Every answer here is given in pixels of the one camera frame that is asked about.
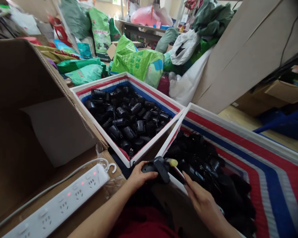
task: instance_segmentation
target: power strip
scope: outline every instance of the power strip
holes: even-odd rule
[[[109,176],[104,167],[97,164],[3,238],[48,237],[108,180]]]

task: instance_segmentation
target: green sack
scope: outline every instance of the green sack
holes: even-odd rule
[[[66,60],[57,64],[57,68],[60,73],[65,74],[74,70],[83,68],[90,64],[99,64],[101,61],[99,58],[86,59],[86,60]]]
[[[207,40],[207,38],[202,38],[200,44],[195,48],[190,59],[183,65],[180,65],[181,71],[184,74],[208,49],[215,45],[219,41],[218,38]]]
[[[93,82],[102,78],[103,67],[99,64],[87,65],[81,69],[66,73],[75,86]]]
[[[171,58],[170,58],[171,51],[172,50],[165,53],[165,62],[163,64],[163,69],[166,72],[174,72],[176,74],[182,75],[180,70],[178,69],[178,66],[174,65],[171,61]]]
[[[110,61],[107,50],[112,42],[109,35],[108,16],[102,11],[92,8],[89,10],[89,17],[92,22],[97,57],[104,61]]]
[[[76,0],[61,0],[61,10],[69,29],[78,39],[90,36],[90,20],[85,9]]]
[[[128,72],[139,80],[157,88],[163,73],[164,55],[154,50],[136,50],[131,40],[122,36],[117,44],[110,73]]]
[[[175,41],[179,36],[179,32],[175,28],[168,28],[158,41],[155,51],[166,53],[170,42]]]
[[[119,30],[115,26],[115,22],[113,18],[109,20],[109,31],[110,31],[111,41],[119,41],[122,35],[120,34]]]

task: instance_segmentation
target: wall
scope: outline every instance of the wall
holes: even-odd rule
[[[110,15],[110,17],[114,17],[115,15],[122,14],[121,5],[113,4],[110,2],[96,1],[95,7],[98,10],[103,11],[105,14]],[[127,7],[124,6],[124,15],[126,14],[127,14]]]

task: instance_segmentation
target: white plastic crate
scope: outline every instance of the white plastic crate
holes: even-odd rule
[[[180,129],[202,134],[225,160],[223,171],[252,186],[256,237],[298,237],[297,152],[190,103],[157,156],[165,155]],[[187,195],[169,175],[171,184]]]
[[[139,150],[129,161],[127,153],[119,148],[115,142],[108,136],[106,131],[101,127],[101,125],[95,120],[95,118],[89,113],[89,111],[84,106],[84,102],[90,97],[91,89],[101,89],[107,92],[113,92],[118,85],[129,85],[131,86],[136,93],[146,98],[156,102],[156,104],[165,112],[169,113],[172,116],[170,122],[155,136],[153,137],[141,150]],[[79,103],[89,115],[93,121],[96,128],[109,143],[109,145],[114,149],[119,158],[123,161],[127,168],[130,168],[130,165],[133,162],[136,162],[142,155],[144,155],[154,143],[175,123],[183,113],[185,107],[176,101],[172,100],[170,97],[164,95],[148,84],[138,80],[129,73],[121,73],[111,77],[107,77],[101,80],[90,82],[81,86],[71,88],[74,96],[78,99]]]

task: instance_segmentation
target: green plastic bag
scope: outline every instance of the green plastic bag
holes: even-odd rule
[[[180,70],[178,69],[177,65],[174,65],[170,58],[171,50],[165,53],[165,62],[163,64],[164,71],[166,72],[174,72],[176,74],[181,74]]]
[[[102,78],[103,67],[99,64],[87,65],[81,69],[66,73],[75,86],[93,82]]]
[[[107,54],[111,45],[108,16],[102,11],[92,8],[89,10],[89,17],[92,22],[97,57],[104,61],[110,61]]]
[[[122,36],[117,27],[115,26],[113,18],[109,20],[109,32],[111,41],[119,41],[120,37]]]
[[[65,74],[74,70],[83,68],[90,64],[99,64],[101,61],[99,58],[86,59],[86,60],[66,60],[57,64],[57,68],[60,73]]]
[[[163,73],[163,62],[164,55],[162,53],[154,50],[137,51],[131,40],[122,36],[117,44],[110,73],[128,72],[139,80],[157,88]]]

